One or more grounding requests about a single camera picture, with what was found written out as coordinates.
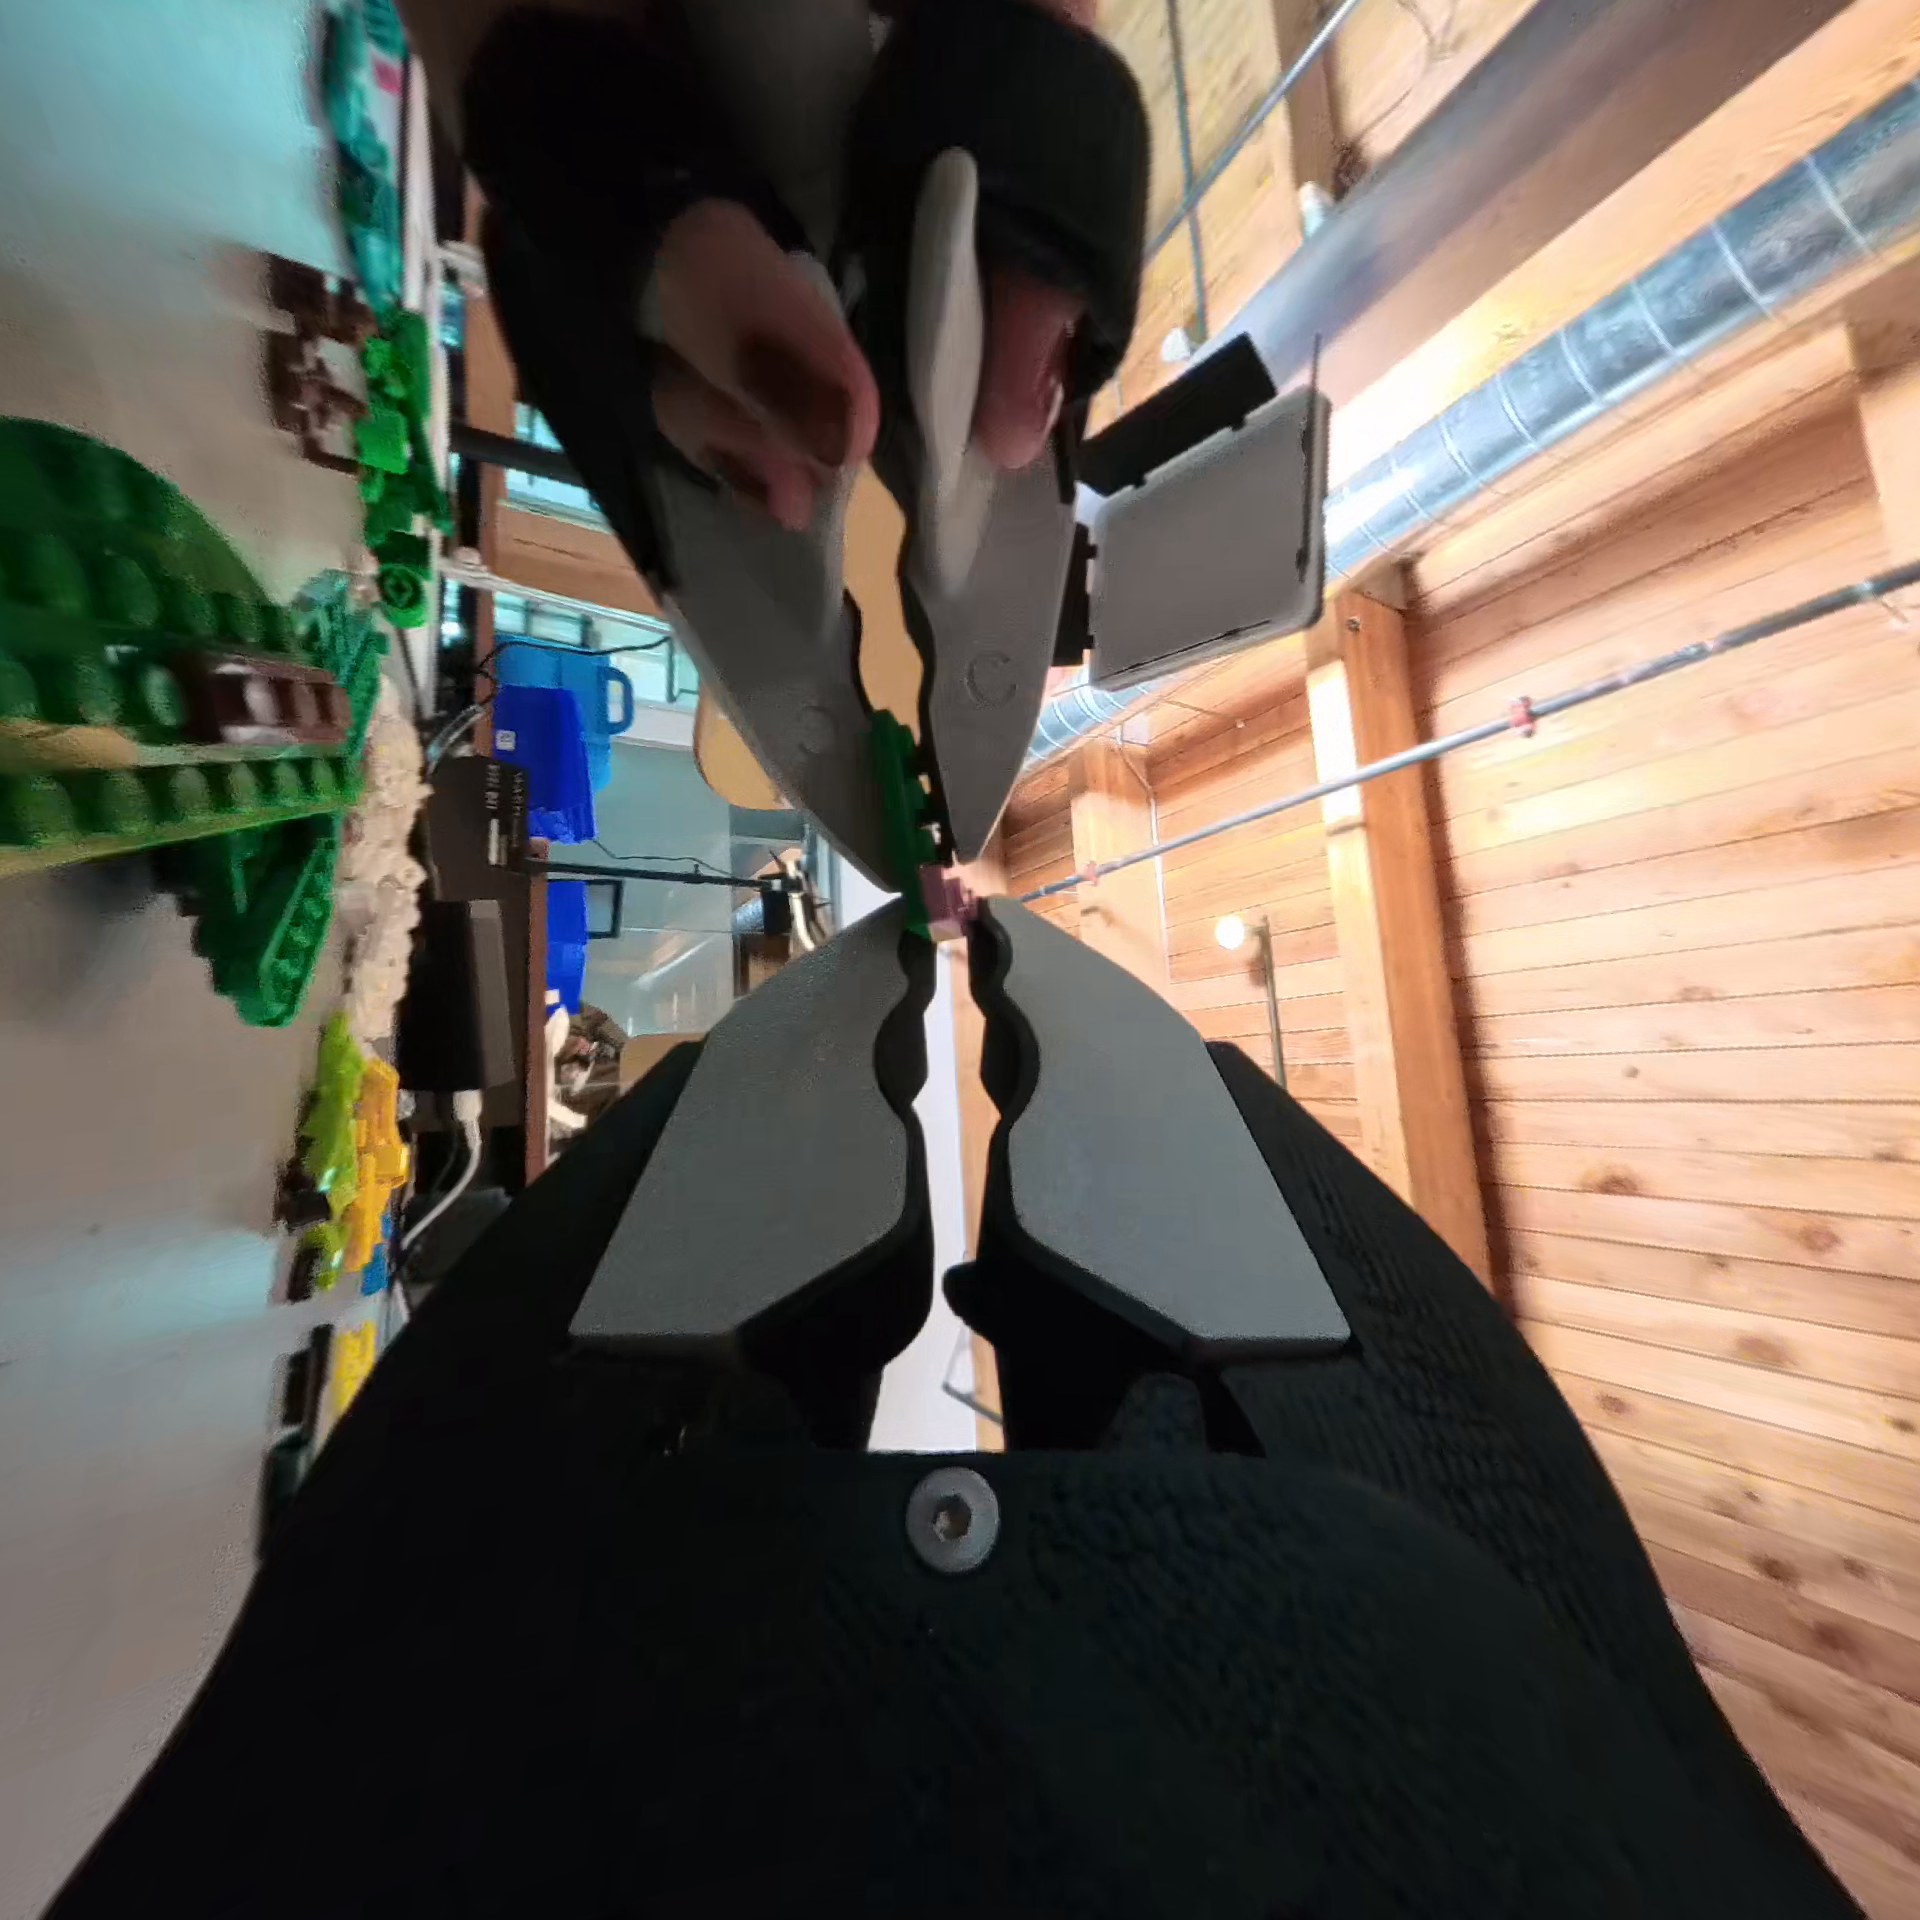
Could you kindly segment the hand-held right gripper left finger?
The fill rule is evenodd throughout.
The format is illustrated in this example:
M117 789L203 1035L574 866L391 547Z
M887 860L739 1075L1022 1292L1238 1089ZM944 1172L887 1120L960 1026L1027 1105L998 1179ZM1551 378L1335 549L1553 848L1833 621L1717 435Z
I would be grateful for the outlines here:
M840 930L712 1030L571 1314L571 1346L874 1436L936 1282L918 1118L938 965L906 902Z

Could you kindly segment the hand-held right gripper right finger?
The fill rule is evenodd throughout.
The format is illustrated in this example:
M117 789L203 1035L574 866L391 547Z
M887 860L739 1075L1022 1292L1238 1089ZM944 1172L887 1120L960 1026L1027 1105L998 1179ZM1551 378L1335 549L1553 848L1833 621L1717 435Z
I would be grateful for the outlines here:
M995 899L967 934L998 1122L977 1252L946 1277L993 1346L1007 1452L1094 1449L1143 1381L1235 1446L1235 1366L1354 1329L1210 1044L1139 976Z

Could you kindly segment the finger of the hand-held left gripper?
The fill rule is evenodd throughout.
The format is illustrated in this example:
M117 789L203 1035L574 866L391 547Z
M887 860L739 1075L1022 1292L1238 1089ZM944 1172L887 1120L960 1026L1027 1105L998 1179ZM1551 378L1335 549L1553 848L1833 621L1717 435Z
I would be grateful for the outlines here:
M664 610L713 699L782 797L866 880L896 889L874 770L874 708L859 683L859 612L846 588L856 474L787 530L730 492L669 470L656 529Z
M967 456L921 490L898 570L921 658L919 742L944 841L974 862L1035 734L1073 557L1073 476L1046 451L1019 470Z

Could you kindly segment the person's left hand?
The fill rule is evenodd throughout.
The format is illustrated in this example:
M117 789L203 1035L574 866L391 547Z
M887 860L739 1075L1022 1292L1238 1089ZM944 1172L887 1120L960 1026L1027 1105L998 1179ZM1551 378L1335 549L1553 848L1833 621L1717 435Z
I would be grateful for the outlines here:
M669 444L787 530L865 465L881 400L832 300L739 204L698 201L666 228L655 274L656 422ZM989 283L971 440L998 469L1031 466L1066 406L1082 304L998 269Z

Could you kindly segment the blue plastic bin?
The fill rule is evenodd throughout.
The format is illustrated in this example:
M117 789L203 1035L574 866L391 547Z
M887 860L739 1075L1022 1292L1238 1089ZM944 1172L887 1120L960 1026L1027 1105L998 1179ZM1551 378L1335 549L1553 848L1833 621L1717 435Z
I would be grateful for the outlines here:
M526 774L529 832L561 846L595 841L595 797L637 718L634 683L609 653L552 641L499 641L493 667L494 760Z

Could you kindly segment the black device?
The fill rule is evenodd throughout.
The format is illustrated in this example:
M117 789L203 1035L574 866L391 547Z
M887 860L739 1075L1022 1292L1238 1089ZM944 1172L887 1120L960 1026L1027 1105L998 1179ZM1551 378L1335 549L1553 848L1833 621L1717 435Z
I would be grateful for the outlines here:
M486 1094L507 1086L514 1068L499 902L426 902L397 1024L400 1089L416 1094Z

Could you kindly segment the black labelled box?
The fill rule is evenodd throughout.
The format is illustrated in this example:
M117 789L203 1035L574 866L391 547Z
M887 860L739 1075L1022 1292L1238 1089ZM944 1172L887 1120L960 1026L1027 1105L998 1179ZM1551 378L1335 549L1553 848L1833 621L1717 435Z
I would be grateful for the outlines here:
M462 753L439 762L423 805L426 891L434 901L526 905L529 774Z

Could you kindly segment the heap of yellow toy bricks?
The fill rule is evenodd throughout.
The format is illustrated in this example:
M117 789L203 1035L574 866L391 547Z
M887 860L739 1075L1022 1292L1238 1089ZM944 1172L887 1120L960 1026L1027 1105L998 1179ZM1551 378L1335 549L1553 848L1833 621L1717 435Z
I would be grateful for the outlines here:
M293 1240L288 1304L343 1298L343 1312L319 1321L285 1366L273 1454L295 1476L309 1469L400 1326L393 1236L411 1179L398 1073L362 1044L346 1016L331 1016L275 1197L275 1219Z

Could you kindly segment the heap of green toy bricks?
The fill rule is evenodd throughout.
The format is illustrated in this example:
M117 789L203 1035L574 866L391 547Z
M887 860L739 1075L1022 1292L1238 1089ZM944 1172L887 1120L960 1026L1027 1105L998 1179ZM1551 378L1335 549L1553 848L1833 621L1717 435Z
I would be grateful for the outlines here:
M453 532L441 462L430 440L433 378L426 321L389 304L359 350L368 409L352 428L365 547L384 617L402 633L434 610L434 540Z

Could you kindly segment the thin metal conduit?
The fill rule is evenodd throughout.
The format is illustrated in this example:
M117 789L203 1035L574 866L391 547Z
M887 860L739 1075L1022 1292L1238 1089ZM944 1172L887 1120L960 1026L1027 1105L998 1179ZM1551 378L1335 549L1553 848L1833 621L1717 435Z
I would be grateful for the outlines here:
M1141 868L1151 862L1167 860L1178 853L1187 853L1189 848L1200 848L1224 834L1265 825L1282 813L1320 808L1327 800L1352 795L1366 789L1368 784L1384 781L1393 774L1413 773L1448 757L1478 750L1481 745L1490 745L1509 737L1537 737L1541 724L1549 721L1561 718L1585 706L1613 702L1631 691L1658 681L1670 681L1698 665L1719 660L1730 653L1739 653L1749 646L1765 644L1791 633L1800 633L1832 617L1851 616L1861 608L1873 606L1888 608L1903 597L1917 593L1917 588L1917 561L1909 561L1901 566L1887 566L1861 580L1832 588L1787 608L1779 608L1774 612L1737 624L1729 632L1719 632L1710 637L1691 641L1665 653L1621 665L1610 674L1587 678L1570 688L1561 688L1553 694L1543 694L1541 699L1531 699L1529 694L1518 697L1509 702L1506 710L1499 718L1490 718L1475 728L1464 728L1456 731L1417 740L1405 750L1362 762L1350 773L1318 779L1277 800L1235 812L1210 825L1163 837L1135 853L1095 860L1069 878L1051 880L1031 891L1019 893L1018 901L1022 905L1038 905L1043 901L1070 896L1082 889L1095 886L1101 880L1117 878L1120 873Z

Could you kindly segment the brown toy brick piece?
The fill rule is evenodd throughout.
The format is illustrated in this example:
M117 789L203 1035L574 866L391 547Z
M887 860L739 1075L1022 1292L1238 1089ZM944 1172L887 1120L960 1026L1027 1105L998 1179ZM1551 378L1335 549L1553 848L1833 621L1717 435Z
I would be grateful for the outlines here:
M358 474L352 433L368 403L343 385L325 350L362 350L375 330L374 308L341 274L279 253L261 261L267 304L288 321L261 336L273 422L309 465Z

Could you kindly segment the teal printed box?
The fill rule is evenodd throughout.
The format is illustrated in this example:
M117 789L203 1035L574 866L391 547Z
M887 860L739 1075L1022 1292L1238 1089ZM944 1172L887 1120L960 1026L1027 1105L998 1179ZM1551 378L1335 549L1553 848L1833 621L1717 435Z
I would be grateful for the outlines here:
M331 141L334 206L352 276L370 307L411 307L402 158L410 46L393 2L325 4L320 105Z

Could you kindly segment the green toy brick model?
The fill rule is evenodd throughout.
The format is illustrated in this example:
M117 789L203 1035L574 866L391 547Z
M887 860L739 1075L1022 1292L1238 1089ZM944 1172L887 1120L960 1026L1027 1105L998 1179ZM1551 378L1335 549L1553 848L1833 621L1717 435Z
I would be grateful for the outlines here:
M386 652L346 578L282 603L159 470L2 420L2 875L151 860L246 1024L329 944Z

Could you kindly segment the wall lamp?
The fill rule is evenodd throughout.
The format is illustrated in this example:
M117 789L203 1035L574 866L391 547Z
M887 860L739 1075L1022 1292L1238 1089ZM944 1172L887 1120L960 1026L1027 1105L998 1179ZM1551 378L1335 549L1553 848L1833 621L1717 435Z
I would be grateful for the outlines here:
M1224 916L1217 923L1217 944L1225 953L1246 949L1258 965L1259 987L1265 997L1267 1044L1272 1056L1272 1073L1281 1089L1289 1086L1286 1030L1281 1018L1281 978L1273 944L1273 928L1270 916L1246 918L1242 915Z

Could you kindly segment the silver ventilation duct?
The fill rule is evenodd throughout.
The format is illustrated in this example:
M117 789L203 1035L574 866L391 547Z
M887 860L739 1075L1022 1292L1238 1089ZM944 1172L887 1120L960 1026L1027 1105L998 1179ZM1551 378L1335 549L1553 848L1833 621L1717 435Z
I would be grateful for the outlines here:
M1325 580L1343 588L1509 474L1827 282L1917 238L1919 82L1897 86L1640 276L1334 486Z

